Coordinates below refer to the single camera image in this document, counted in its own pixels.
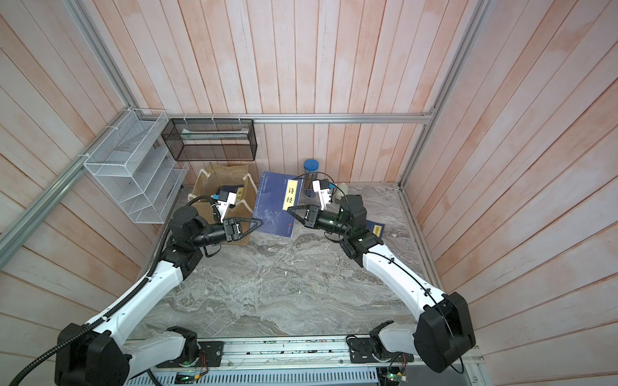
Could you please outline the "tan canvas bag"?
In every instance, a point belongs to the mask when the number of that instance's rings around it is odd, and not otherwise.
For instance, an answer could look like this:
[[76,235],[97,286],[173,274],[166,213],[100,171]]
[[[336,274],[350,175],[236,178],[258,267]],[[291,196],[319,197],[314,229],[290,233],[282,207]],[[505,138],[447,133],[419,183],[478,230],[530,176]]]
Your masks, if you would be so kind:
[[229,218],[252,219],[257,192],[257,185],[247,166],[209,164],[200,170],[188,199],[205,196],[193,207],[207,222],[216,225]]

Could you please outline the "navy book yellow label back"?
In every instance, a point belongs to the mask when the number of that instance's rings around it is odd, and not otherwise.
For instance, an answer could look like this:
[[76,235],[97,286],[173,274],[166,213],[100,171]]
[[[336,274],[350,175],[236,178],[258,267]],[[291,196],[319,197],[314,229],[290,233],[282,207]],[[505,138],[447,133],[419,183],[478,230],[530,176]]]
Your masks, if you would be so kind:
[[215,200],[230,202],[231,204],[236,204],[239,197],[243,193],[244,187],[241,185],[238,186],[230,186],[225,185],[219,188],[217,193],[213,196]]

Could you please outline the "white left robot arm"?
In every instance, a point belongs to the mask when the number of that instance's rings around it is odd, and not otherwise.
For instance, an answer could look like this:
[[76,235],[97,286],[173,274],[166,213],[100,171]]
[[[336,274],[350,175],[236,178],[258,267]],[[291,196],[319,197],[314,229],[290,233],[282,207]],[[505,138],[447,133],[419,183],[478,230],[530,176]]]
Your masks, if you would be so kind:
[[85,325],[71,323],[58,337],[57,385],[123,385],[164,362],[201,362],[196,332],[174,326],[140,344],[127,342],[154,306],[188,278],[209,245],[240,241],[261,226],[255,219],[229,218],[209,224],[186,205],[167,224],[169,239],[155,264],[125,294]]

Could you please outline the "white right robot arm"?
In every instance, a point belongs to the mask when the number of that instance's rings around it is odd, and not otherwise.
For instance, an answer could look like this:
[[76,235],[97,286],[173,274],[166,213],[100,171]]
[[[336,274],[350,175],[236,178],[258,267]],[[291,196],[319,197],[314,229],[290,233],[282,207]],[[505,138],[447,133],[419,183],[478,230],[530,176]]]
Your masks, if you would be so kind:
[[371,331],[373,355],[416,354],[441,373],[476,346],[466,300],[431,285],[396,257],[369,230],[361,196],[345,196],[338,212],[315,204],[289,207],[287,212],[306,228],[336,234],[345,255],[387,285],[412,314],[411,324],[387,321]]

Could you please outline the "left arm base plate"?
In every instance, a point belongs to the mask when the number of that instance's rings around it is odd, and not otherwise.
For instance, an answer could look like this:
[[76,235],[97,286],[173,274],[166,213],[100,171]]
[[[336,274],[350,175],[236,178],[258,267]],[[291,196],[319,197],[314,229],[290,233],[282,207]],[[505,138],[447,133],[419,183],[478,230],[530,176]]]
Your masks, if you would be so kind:
[[189,368],[206,370],[218,368],[221,365],[225,343],[223,341],[200,340],[197,342],[199,350],[189,357],[180,357],[160,363],[156,368]]

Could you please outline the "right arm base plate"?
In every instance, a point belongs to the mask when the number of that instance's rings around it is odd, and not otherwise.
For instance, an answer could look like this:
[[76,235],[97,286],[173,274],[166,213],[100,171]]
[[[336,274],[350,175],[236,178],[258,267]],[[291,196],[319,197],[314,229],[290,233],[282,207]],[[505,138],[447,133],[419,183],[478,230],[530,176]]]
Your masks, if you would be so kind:
[[345,342],[349,349],[349,358],[352,363],[412,363],[413,354],[403,352],[388,352],[377,338],[362,338],[356,335],[347,335]]

